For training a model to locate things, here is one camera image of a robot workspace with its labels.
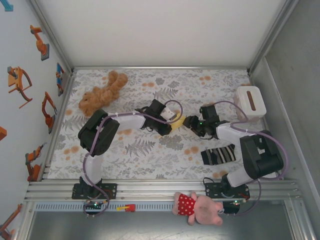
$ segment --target black and white striped sock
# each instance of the black and white striped sock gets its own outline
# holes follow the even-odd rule
[[[225,147],[207,149],[201,152],[202,160],[205,165],[218,165],[236,160],[235,145],[230,144]]]

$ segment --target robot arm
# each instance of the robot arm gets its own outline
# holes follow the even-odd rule
[[[168,135],[171,132],[172,128],[170,124],[155,121],[154,119],[145,117],[142,114],[147,114],[163,122],[171,120],[176,116],[167,106],[154,99],[150,106],[146,106],[142,109],[137,109],[136,111],[129,113],[108,114],[102,109],[99,109],[80,130],[78,134],[80,145],[82,148],[90,152],[98,131],[98,126],[101,124],[103,119],[108,116],[112,116],[104,122],[92,154],[88,156],[85,162],[86,175],[94,185],[98,185],[102,180],[102,154],[109,149],[110,144],[118,131],[150,128],[151,130],[157,131],[161,136]],[[80,178],[80,183],[84,185],[84,189],[88,189],[86,194],[88,197],[95,197],[99,192],[96,188],[92,187],[93,185],[88,181],[87,177],[82,176]]]
[[[204,137],[207,134],[211,138],[224,140],[241,148],[243,167],[222,177],[221,185],[224,195],[232,196],[235,188],[284,167],[284,161],[276,144],[269,138],[238,131],[232,128],[229,122],[220,121],[214,105],[202,106],[200,113],[202,114],[201,119],[197,116],[188,116],[183,125],[199,137]],[[261,133],[271,136],[267,130],[263,130]]]
[[[98,131],[97,128],[103,119],[108,116],[108,113],[102,109],[97,110],[78,134],[80,145],[88,152],[92,152],[85,163],[86,176],[94,185],[100,184],[102,181],[102,154],[110,147],[117,131],[149,127],[162,136],[170,133],[171,126],[169,124],[157,122],[138,113],[146,113],[159,120],[169,120],[172,119],[170,117],[174,117],[170,112],[165,105],[153,100],[149,107],[137,109],[136,112],[122,113],[119,116],[115,113],[115,116],[113,115],[104,121],[103,128],[92,150]],[[198,136],[210,133],[211,136],[217,139],[225,140],[241,147],[243,167],[222,177],[221,187],[225,196],[232,196],[237,187],[279,171],[284,167],[284,162],[273,141],[257,134],[239,132],[231,128],[230,123],[227,121],[220,121],[212,105],[202,108],[202,116],[203,120],[199,120],[195,116],[187,117],[183,124],[187,128],[191,128]],[[83,184],[84,189],[88,189],[87,193],[83,195],[94,198],[99,194],[99,191],[92,187],[93,185],[86,177],[81,177],[80,183]]]

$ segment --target pink plush pig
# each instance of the pink plush pig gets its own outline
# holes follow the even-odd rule
[[[172,212],[174,215],[189,216],[189,225],[195,224],[195,220],[203,225],[217,225],[223,223],[218,212],[224,208],[220,202],[213,201],[210,197],[197,194],[193,191],[191,197],[176,192],[174,194],[174,206]]]

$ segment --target red clip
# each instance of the red clip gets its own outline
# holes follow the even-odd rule
[[[136,211],[136,205],[135,204],[127,204],[125,205],[125,207],[129,207],[129,208],[126,208],[125,211],[126,212],[135,212]]]

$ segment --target floral tablecloth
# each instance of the floral tablecloth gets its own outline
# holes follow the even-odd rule
[[[78,70],[72,86],[65,116],[55,146],[49,179],[78,179],[86,151],[80,147],[78,132],[86,118],[78,103],[86,91],[108,82],[108,69]],[[103,108],[109,113],[130,112],[149,106],[153,99],[164,103],[178,100],[183,115],[199,116],[200,106],[220,100],[233,101],[237,87],[249,83],[246,70],[202,69],[119,69],[128,75],[128,83],[120,91],[120,98]],[[179,106],[170,104],[179,112]],[[221,120],[236,121],[235,108],[227,103],[216,106]],[[250,129],[261,130],[260,122]],[[243,162],[241,151],[235,148],[236,161],[220,165],[204,165],[200,152],[227,146],[223,140],[203,140],[182,126],[161,137],[146,129],[118,132],[109,150],[103,155],[104,179],[202,179],[220,178],[239,168]]]

